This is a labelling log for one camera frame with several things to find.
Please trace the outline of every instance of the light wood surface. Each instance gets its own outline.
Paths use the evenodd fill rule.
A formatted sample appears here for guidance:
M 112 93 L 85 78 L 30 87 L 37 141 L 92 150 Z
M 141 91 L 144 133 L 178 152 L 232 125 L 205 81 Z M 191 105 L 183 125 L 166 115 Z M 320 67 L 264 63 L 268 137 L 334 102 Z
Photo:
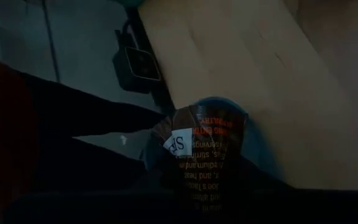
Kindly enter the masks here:
M 358 115 L 279 0 L 139 8 L 177 108 L 224 96 L 254 118 L 295 187 L 358 189 Z

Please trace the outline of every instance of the floor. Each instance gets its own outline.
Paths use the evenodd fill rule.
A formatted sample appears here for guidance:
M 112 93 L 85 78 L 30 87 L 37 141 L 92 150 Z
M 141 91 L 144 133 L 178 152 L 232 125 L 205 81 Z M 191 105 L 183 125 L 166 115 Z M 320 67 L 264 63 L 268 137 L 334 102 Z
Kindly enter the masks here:
M 112 56 L 118 50 L 114 30 L 127 17 L 107 0 L 49 0 L 48 13 L 61 83 L 98 97 L 159 111 L 151 95 L 122 90 Z M 56 81 L 39 0 L 0 0 L 0 61 L 12 68 Z M 148 131 L 86 136 L 81 140 L 138 158 Z

